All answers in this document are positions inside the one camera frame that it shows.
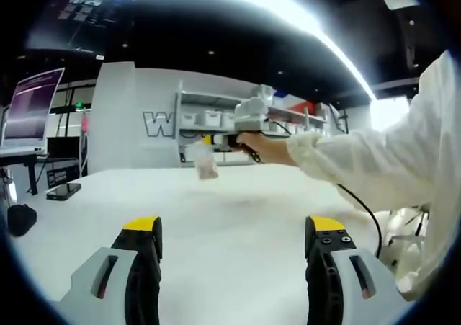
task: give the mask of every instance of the window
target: window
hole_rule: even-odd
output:
[[[405,116],[409,107],[406,97],[381,99],[372,102],[370,105],[372,128],[377,131],[383,131],[396,124]]]

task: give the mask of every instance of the hand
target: hand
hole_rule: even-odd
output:
[[[288,154],[285,139],[270,139],[261,133],[242,133],[237,137],[237,142],[254,149],[264,163],[297,165]]]
[[[261,155],[269,147],[270,139],[261,133],[242,133],[237,137],[237,143],[247,145]]]

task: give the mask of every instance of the white sleeve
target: white sleeve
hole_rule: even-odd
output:
[[[287,140],[292,159],[310,177],[342,184],[373,212],[429,202],[440,144],[440,63],[421,75],[408,114],[384,132],[353,131],[331,138],[316,133]],[[348,201],[355,201],[339,189]]]

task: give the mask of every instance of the person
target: person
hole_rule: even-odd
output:
[[[325,137],[307,132],[286,140],[242,133],[238,142],[263,162],[298,166],[308,176],[342,184],[373,212],[431,203],[422,264],[409,271],[407,299],[421,295],[457,233],[461,211],[461,72],[448,51],[419,79],[408,114],[383,132]],[[345,191],[338,191],[355,203]]]

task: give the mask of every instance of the desk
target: desk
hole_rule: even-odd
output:
[[[228,166],[199,181],[195,169],[100,172],[66,202],[44,194],[27,204],[37,223],[12,239],[45,297],[60,300],[71,274],[128,221],[160,215],[164,225],[162,325],[305,324],[304,222],[342,221],[357,246],[376,249],[368,214],[325,182],[289,166]]]
[[[27,154],[24,152],[17,152],[17,153],[12,153],[9,156],[0,156],[0,167],[15,165],[15,164],[24,164],[27,167],[27,170],[29,173],[30,192],[32,195],[36,195],[38,193],[37,182],[35,179],[36,163],[37,163],[37,153]]]

